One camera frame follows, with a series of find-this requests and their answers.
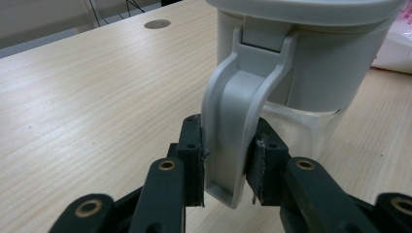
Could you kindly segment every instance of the white plastic container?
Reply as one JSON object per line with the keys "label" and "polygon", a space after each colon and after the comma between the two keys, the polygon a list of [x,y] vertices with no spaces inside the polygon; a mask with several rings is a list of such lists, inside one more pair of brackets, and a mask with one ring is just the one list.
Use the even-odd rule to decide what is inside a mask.
{"label": "white plastic container", "polygon": [[219,66],[202,105],[210,151],[205,185],[236,208],[259,116],[271,123],[292,156],[316,158],[357,93],[403,1],[208,3],[219,9]]}

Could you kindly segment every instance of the wooden table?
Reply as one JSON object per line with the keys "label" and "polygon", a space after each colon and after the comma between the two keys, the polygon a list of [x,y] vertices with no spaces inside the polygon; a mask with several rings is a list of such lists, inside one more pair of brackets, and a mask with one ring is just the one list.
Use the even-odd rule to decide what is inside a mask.
{"label": "wooden table", "polygon": [[[88,193],[115,199],[200,113],[216,10],[187,0],[0,60],[0,231],[46,232]],[[154,19],[171,25],[147,29]],[[412,77],[371,70],[320,158],[349,193],[412,195]],[[282,232],[278,208],[206,195],[188,232]]]}

